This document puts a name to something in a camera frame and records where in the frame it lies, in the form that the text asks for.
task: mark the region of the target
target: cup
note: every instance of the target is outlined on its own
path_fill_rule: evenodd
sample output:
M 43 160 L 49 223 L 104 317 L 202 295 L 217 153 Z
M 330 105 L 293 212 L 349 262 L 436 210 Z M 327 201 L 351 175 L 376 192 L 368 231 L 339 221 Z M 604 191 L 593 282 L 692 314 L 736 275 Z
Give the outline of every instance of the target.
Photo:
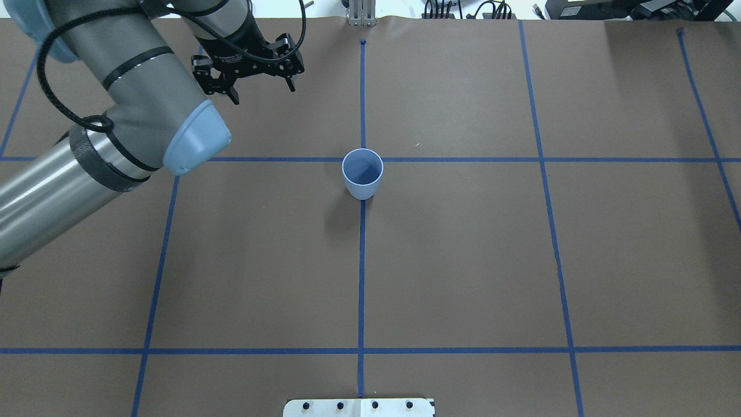
M 383 160 L 370 149 L 356 149 L 342 160 L 342 176 L 353 197 L 367 200 L 376 193 L 381 183 Z

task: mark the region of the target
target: white metal plate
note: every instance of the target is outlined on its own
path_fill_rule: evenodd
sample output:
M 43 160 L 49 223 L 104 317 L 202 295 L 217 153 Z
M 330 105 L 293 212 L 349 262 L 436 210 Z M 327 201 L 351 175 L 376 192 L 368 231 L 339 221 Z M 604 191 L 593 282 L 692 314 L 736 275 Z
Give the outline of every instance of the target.
M 337 398 L 326 400 L 291 400 L 285 405 L 285 408 L 283 408 L 283 417 L 434 416 L 435 400 L 426 398 Z

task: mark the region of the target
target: white bracket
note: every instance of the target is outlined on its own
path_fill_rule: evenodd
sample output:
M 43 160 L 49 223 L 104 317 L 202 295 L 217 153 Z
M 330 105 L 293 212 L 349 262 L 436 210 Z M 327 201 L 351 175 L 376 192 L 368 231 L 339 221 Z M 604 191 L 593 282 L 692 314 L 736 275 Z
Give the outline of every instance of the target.
M 350 26 L 376 26 L 376 0 L 350 0 Z
M 283 417 L 435 417 L 435 400 L 426 398 L 355 398 L 291 400 Z

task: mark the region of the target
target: light blue joint cap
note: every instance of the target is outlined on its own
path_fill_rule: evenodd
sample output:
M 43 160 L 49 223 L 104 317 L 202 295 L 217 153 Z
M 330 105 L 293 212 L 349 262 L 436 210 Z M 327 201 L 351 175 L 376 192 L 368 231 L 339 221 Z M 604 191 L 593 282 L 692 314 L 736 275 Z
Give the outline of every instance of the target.
M 223 151 L 231 132 L 211 100 L 201 103 L 178 129 L 167 147 L 162 165 L 183 175 Z
M 7 13 L 16 21 L 23 33 L 33 39 L 39 47 L 44 43 L 49 33 L 56 29 L 44 0 L 3 0 L 3 4 Z M 49 50 L 49 55 L 65 64 L 80 60 L 62 38 L 54 42 Z

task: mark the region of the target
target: cup rim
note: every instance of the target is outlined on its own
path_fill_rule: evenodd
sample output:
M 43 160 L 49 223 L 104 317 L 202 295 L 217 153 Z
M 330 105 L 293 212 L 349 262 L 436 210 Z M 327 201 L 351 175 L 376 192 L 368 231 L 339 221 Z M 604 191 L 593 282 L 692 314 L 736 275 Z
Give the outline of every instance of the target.
M 376 155 L 376 158 L 378 158 L 379 161 L 381 161 L 381 172 L 379 172 L 378 178 L 376 178 L 372 183 L 358 184 L 358 183 L 352 181 L 350 178 L 348 178 L 348 175 L 345 173 L 345 160 L 347 160 L 347 158 L 351 154 L 354 154 L 355 152 L 361 152 L 361 151 L 371 152 L 373 155 Z M 357 149 L 353 149 L 352 151 L 348 152 L 348 154 L 345 155 L 344 158 L 342 158 L 342 176 L 345 178 L 346 181 L 348 181 L 349 183 L 351 183 L 353 185 L 357 185 L 358 187 L 368 187 L 370 185 L 373 185 L 373 184 L 379 182 L 381 180 L 381 177 L 383 177 L 383 170 L 384 169 L 385 168 L 384 168 L 383 158 L 381 158 L 381 156 L 378 155 L 373 149 L 368 149 L 368 148 L 357 148 Z

